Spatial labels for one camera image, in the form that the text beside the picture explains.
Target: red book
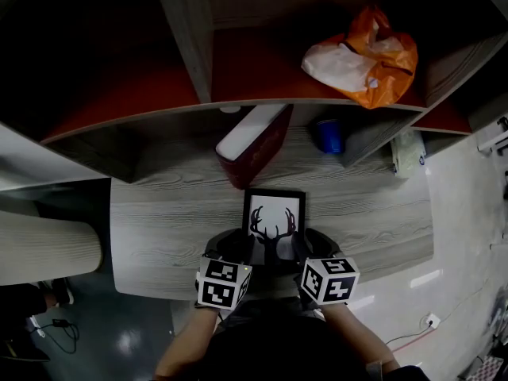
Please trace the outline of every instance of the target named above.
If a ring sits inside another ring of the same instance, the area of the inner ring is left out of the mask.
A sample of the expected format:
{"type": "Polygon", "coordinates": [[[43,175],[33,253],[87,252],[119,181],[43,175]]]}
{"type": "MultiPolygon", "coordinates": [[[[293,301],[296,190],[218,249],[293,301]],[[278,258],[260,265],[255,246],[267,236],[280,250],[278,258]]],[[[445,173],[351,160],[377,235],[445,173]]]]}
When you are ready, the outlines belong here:
{"type": "Polygon", "coordinates": [[[280,150],[292,110],[292,105],[256,106],[217,145],[217,157],[234,187],[247,188],[280,150]]]}

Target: red shelf surface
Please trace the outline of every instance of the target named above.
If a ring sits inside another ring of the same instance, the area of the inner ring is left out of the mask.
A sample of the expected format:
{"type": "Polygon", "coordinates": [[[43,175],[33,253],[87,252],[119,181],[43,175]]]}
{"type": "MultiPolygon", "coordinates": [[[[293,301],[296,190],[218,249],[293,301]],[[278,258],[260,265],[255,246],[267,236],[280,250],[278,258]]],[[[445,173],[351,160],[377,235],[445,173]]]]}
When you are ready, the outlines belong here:
{"type": "Polygon", "coordinates": [[[47,143],[93,125],[199,104],[179,53],[157,44],[104,63],[79,88],[47,143]]]}
{"type": "Polygon", "coordinates": [[[471,134],[467,118],[449,101],[444,100],[413,124],[424,131],[471,134]]]}
{"type": "MultiPolygon", "coordinates": [[[[214,34],[214,102],[276,98],[347,99],[301,68],[308,47],[290,46],[260,29],[228,29],[214,34]]],[[[425,108],[414,89],[399,104],[425,108]]]]}

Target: picture frame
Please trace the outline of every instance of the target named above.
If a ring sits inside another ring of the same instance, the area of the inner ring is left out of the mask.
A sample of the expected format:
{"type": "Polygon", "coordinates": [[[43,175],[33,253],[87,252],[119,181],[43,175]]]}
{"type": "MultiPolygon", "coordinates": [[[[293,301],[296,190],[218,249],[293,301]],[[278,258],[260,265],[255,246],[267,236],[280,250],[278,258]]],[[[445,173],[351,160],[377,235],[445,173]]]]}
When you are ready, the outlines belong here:
{"type": "Polygon", "coordinates": [[[242,230],[245,236],[254,234],[256,238],[251,264],[277,265],[280,260],[293,261],[291,235],[294,231],[303,233],[305,230],[305,212],[305,192],[245,190],[242,230]]]}

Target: checkered cloth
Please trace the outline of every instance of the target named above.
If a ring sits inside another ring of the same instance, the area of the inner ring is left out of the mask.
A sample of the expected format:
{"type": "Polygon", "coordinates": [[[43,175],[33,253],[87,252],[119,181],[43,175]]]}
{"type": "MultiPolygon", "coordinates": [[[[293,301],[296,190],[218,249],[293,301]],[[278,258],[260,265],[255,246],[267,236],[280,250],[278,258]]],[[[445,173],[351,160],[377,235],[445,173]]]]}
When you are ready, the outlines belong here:
{"type": "Polygon", "coordinates": [[[497,357],[488,356],[478,371],[468,376],[467,381],[492,381],[501,367],[502,359],[497,357]]]}

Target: forearm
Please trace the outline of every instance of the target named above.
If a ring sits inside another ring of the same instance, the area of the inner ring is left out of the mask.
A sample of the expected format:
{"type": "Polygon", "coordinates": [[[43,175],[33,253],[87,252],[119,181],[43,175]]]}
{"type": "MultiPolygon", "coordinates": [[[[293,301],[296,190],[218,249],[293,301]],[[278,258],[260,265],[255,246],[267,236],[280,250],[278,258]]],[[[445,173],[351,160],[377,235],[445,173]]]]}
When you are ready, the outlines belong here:
{"type": "Polygon", "coordinates": [[[214,308],[194,310],[182,332],[160,359],[155,380],[165,380],[179,375],[205,356],[214,334],[218,313],[219,310],[214,308]]]}
{"type": "Polygon", "coordinates": [[[388,346],[359,321],[345,304],[321,306],[321,311],[329,326],[341,335],[366,365],[381,362],[383,373],[399,367],[388,346]]]}

